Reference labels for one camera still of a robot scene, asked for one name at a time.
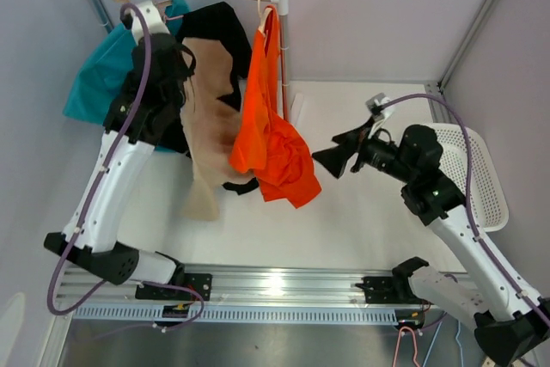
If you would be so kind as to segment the beige t shirt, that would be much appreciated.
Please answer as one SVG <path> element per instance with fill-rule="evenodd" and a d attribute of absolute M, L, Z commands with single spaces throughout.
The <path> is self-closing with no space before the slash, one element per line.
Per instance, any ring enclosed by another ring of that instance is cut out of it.
<path fill-rule="evenodd" d="M 241 126 L 240 108 L 221 100 L 234 92 L 230 81 L 233 58 L 218 40 L 185 38 L 182 44 L 196 59 L 194 74 L 183 83 L 186 103 L 180 111 L 193 174 L 183 215 L 214 221 L 219 217 L 215 190 L 227 182 L 241 185 L 250 179 L 229 164 Z"/>

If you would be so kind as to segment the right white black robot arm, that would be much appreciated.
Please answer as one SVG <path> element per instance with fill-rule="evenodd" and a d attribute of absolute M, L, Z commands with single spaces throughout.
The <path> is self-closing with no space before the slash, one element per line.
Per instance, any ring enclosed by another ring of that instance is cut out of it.
<path fill-rule="evenodd" d="M 403 182 L 407 209 L 452 251 L 476 288 L 469 290 L 413 257 L 393 270 L 391 291 L 401 302 L 415 297 L 436 304 L 474 333 L 498 366 L 510 366 L 549 338 L 549 301 L 498 250 L 468 208 L 469 197 L 440 169 L 443 147 L 427 125 L 405 129 L 400 143 L 384 141 L 369 125 L 333 137 L 313 154 L 333 177 L 348 160 L 353 173 L 369 165 Z"/>

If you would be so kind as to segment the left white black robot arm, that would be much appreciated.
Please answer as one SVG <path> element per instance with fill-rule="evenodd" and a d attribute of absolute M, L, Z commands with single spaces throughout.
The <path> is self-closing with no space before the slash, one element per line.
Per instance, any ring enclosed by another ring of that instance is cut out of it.
<path fill-rule="evenodd" d="M 170 34 L 152 35 L 151 45 L 150 55 L 143 43 L 132 50 L 133 68 L 103 121 L 86 193 L 70 222 L 47 234 L 44 246 L 111 284 L 153 282 L 163 297 L 175 299 L 186 281 L 177 261 L 118 240 L 125 205 L 155 148 L 183 150 L 183 83 L 193 74 L 195 58 Z"/>

